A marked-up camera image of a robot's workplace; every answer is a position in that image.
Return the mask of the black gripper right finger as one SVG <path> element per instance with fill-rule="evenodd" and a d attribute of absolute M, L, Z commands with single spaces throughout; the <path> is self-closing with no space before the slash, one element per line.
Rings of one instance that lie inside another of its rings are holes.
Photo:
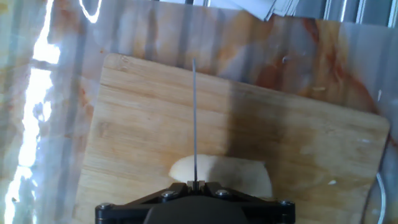
<path fill-rule="evenodd" d="M 198 182 L 203 196 L 228 202 L 242 211 L 248 223 L 295 223 L 295 204 L 288 200 L 269 200 L 255 197 L 218 182 Z"/>

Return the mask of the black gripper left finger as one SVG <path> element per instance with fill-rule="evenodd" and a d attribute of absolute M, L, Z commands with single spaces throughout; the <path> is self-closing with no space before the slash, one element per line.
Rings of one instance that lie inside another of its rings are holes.
<path fill-rule="evenodd" d="M 95 207 L 95 224 L 144 223 L 150 210 L 156 205 L 189 196 L 195 191 L 184 183 L 173 183 L 162 189 L 124 205 L 101 203 Z"/>

